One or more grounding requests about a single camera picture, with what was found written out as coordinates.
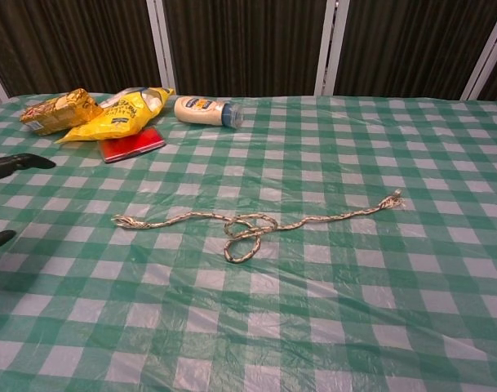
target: gold snack bag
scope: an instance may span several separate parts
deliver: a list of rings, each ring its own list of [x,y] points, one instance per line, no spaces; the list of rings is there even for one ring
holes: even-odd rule
[[[103,109],[96,104],[94,98],[78,88],[66,96],[29,106],[21,115],[20,121],[38,135],[44,136],[87,123],[101,112]]]
[[[171,88],[150,87],[133,91],[87,124],[72,128],[56,143],[80,140],[118,139],[141,131],[146,123],[156,117],[168,97],[174,93]]]

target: red book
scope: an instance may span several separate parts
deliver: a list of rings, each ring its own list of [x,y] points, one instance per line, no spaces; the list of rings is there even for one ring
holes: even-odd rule
[[[104,162],[112,163],[159,149],[166,143],[156,128],[148,127],[135,135],[121,139],[100,140],[98,144]]]

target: rope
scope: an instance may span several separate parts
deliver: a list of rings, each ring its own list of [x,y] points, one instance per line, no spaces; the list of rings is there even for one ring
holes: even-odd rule
[[[112,218],[115,225],[122,227],[124,229],[157,229],[160,227],[167,227],[174,225],[177,222],[186,221],[190,218],[207,218],[207,219],[217,219],[220,221],[225,221],[224,232],[229,237],[226,245],[224,246],[224,257],[226,261],[234,264],[240,264],[243,261],[251,259],[254,254],[259,251],[261,247],[261,236],[267,233],[272,233],[274,231],[285,231],[298,229],[299,227],[306,225],[307,223],[327,223],[342,221],[344,219],[353,218],[354,216],[364,216],[374,214],[380,210],[385,210],[388,208],[394,208],[400,206],[403,203],[401,198],[401,191],[397,189],[395,192],[390,194],[387,198],[383,199],[375,207],[369,207],[366,209],[356,210],[353,212],[346,212],[340,215],[332,216],[306,216],[305,218],[292,223],[290,225],[279,225],[278,222],[271,216],[262,213],[237,215],[237,216],[224,216],[220,214],[215,214],[213,212],[187,212],[178,216],[174,216],[171,219],[165,220],[160,223],[149,223],[142,220],[137,220],[132,216],[116,215]],[[267,221],[269,225],[267,226],[257,226],[253,225],[247,219],[261,219]],[[232,225],[239,223],[245,225],[248,229],[245,229],[239,233],[234,233],[231,231]],[[237,241],[242,241],[243,239],[255,238],[254,247],[246,255],[242,257],[233,257],[230,254],[230,247]]]

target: plastic tablecloth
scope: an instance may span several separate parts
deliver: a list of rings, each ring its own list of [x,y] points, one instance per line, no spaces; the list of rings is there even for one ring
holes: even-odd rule
[[[57,163],[0,180],[0,391],[497,391],[497,103],[237,99],[232,131],[171,100],[166,147],[105,165],[18,122],[47,97],[0,106],[0,157]],[[110,220],[291,223],[397,188],[403,208],[267,234],[241,265],[216,220]]]

